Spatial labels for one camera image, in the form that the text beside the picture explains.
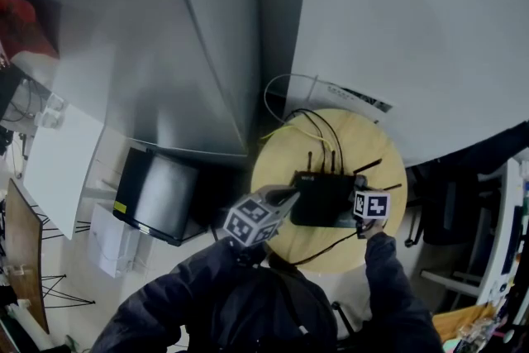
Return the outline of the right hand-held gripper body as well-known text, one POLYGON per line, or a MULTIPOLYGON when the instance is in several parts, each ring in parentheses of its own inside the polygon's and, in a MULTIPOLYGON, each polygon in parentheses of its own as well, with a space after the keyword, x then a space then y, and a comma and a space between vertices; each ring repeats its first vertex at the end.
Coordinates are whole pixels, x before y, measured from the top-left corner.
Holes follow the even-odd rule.
POLYGON ((381 189, 371 188, 364 175, 355 176, 353 218, 356 235, 365 238, 365 233, 376 222, 385 225, 390 214, 390 194, 381 189))

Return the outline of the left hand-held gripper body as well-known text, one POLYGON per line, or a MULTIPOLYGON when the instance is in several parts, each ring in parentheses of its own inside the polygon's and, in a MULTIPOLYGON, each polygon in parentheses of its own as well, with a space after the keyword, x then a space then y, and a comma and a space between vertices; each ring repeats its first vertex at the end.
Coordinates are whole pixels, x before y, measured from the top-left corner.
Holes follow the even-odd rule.
POLYGON ((270 240, 283 220, 272 206, 272 197, 262 197, 258 189, 230 208, 223 229, 242 246, 250 247, 270 240))

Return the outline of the black router with antennas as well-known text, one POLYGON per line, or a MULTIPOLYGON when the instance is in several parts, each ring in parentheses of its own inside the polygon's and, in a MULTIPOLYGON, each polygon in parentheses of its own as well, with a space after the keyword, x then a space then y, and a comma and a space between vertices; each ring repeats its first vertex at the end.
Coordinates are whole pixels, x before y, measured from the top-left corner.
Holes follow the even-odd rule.
MULTIPOLYGON (((292 224, 301 227, 355 228, 353 218, 355 176, 364 175, 367 178, 365 172, 380 165, 381 162, 381 159, 370 162, 354 170, 352 174, 345 174, 343 171, 338 174, 310 170, 296 171, 291 184, 300 192, 300 197, 289 213, 292 224)), ((375 189, 390 194, 391 191, 401 187, 401 184, 394 184, 375 189)))

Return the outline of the person's right forearm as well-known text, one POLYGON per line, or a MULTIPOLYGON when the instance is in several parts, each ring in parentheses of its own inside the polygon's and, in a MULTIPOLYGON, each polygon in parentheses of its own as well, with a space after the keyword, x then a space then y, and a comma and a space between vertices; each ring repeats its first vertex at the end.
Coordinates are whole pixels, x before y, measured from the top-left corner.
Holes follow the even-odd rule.
POLYGON ((365 273, 369 283, 372 318, 365 324, 372 353, 443 353, 431 313, 415 296, 402 264, 396 241, 382 222, 369 223, 365 238, 365 273))

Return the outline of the person's left forearm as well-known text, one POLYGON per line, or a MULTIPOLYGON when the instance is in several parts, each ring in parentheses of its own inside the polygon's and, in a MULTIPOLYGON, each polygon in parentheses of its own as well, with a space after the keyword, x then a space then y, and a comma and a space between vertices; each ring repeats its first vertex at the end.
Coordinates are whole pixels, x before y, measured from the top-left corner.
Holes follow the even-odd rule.
POLYGON ((242 300, 253 268, 229 238, 190 256, 129 296, 94 342, 91 353, 166 353, 189 329, 189 347, 219 351, 255 343, 242 300))

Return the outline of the round light wooden table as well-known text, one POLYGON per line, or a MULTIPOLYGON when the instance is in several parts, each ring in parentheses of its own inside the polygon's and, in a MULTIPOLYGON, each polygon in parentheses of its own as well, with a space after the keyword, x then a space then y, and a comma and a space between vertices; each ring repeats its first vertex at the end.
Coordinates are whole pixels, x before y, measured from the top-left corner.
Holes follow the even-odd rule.
MULTIPOLYGON (((365 172, 369 186, 390 192, 391 212, 385 225, 397 234, 407 203, 407 176, 403 160, 383 129, 353 112, 321 109, 294 117, 285 129, 276 130, 263 144, 252 173, 251 188, 288 184, 296 171, 330 168, 330 154, 320 140, 336 152, 336 170, 352 174, 370 162, 380 165, 365 172)), ((301 227, 285 221, 269 247, 288 263, 315 273, 345 273, 365 262, 365 240, 348 228, 301 227)))

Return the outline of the person's dark jacket torso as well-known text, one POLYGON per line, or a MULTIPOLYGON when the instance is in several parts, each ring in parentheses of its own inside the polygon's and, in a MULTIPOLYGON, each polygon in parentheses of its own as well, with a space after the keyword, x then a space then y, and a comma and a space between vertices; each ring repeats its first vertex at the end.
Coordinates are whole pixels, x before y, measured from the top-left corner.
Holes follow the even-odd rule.
POLYGON ((188 353, 366 353, 360 333, 338 336, 337 313, 298 270, 240 258, 198 283, 188 353))

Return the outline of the flat black box yellow label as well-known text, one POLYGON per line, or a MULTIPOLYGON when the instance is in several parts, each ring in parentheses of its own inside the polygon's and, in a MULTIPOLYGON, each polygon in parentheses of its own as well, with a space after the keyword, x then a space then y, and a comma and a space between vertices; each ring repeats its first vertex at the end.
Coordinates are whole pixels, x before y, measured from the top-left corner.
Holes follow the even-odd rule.
POLYGON ((130 148, 112 215, 131 227, 181 246, 207 232, 192 214, 198 170, 151 150, 130 148))

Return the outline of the white printed flat carton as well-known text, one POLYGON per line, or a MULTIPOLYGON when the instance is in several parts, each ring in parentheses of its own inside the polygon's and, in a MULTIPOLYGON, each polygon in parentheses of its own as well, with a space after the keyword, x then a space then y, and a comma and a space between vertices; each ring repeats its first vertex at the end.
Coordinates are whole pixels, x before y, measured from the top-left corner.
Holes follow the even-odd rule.
POLYGON ((349 88, 302 74, 290 74, 284 117, 298 108, 342 109, 382 123, 394 105, 349 88))

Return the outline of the white desk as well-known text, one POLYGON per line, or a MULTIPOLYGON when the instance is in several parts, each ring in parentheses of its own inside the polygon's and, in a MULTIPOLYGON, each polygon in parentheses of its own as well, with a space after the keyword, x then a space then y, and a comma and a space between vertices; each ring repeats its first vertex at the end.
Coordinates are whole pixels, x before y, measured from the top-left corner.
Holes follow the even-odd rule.
POLYGON ((422 270, 424 279, 475 299, 477 305, 491 303, 498 305, 508 293, 511 272, 504 269, 508 257, 508 247, 512 239, 515 222, 515 211, 523 202, 523 179, 520 175, 520 164, 508 160, 499 170, 501 177, 501 196, 498 210, 496 232, 493 238, 491 253, 487 266, 481 276, 472 275, 469 270, 455 272, 451 277, 443 276, 430 270, 422 270))

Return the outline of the white box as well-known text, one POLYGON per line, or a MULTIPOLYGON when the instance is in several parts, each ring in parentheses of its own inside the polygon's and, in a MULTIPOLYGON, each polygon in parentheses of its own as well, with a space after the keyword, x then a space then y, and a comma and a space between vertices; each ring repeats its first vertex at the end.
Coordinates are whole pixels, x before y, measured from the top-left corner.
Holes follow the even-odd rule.
POLYGON ((88 231, 88 258, 114 279, 133 267, 140 232, 117 219, 106 205, 96 203, 88 231))

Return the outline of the light wooden desk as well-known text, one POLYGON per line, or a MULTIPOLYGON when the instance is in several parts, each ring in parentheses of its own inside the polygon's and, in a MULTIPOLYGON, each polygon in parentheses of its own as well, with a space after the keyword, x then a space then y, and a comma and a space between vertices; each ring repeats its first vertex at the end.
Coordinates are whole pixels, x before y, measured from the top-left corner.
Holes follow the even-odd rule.
POLYGON ((432 317, 432 321, 441 341, 445 342, 455 339, 462 327, 466 327, 480 318, 492 318, 495 313, 494 305, 487 303, 439 313, 432 317))

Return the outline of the white power strip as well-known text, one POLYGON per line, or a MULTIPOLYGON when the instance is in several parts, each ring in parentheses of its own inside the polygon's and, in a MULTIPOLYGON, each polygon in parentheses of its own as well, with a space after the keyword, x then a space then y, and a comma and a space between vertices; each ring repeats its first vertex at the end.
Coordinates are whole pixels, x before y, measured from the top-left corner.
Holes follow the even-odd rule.
POLYGON ((37 127, 56 129, 62 125, 68 103, 52 93, 46 100, 44 108, 34 118, 37 127))

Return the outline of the brown wooden desk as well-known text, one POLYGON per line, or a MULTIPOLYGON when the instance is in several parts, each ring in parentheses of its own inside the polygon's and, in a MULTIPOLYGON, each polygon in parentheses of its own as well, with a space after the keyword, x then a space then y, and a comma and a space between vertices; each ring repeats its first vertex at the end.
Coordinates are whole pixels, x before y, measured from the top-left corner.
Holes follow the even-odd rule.
POLYGON ((4 273, 21 307, 49 333, 46 312, 52 309, 91 306, 95 302, 61 292, 65 274, 42 274, 42 241, 45 219, 38 214, 17 183, 10 179, 5 197, 4 273))

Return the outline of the red paper decoration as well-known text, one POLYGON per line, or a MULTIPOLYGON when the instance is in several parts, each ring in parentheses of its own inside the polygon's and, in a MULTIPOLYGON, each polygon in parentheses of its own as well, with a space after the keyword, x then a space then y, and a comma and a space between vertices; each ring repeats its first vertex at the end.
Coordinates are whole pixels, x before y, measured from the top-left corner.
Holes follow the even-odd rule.
POLYGON ((59 58, 26 0, 0 0, 0 45, 8 61, 22 51, 59 58))

